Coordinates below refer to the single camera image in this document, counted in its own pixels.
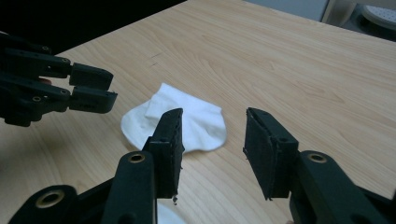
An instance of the light wood grain surface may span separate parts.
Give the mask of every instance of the light wood grain surface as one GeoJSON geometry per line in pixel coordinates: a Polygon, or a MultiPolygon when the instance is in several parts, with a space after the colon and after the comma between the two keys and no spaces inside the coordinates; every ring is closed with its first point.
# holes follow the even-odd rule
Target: light wood grain surface
{"type": "MultiPolygon", "coordinates": [[[[61,56],[115,75],[111,112],[50,113],[30,128],[0,123],[0,223],[33,193],[79,193],[135,150],[120,130],[161,83],[222,107],[228,138],[183,157],[177,206],[187,223],[286,223],[289,200],[264,200],[242,152],[246,109],[270,112],[332,156],[359,186],[396,188],[396,44],[242,1],[190,0],[61,56]]],[[[54,81],[67,87],[67,80],[54,81]]]]}

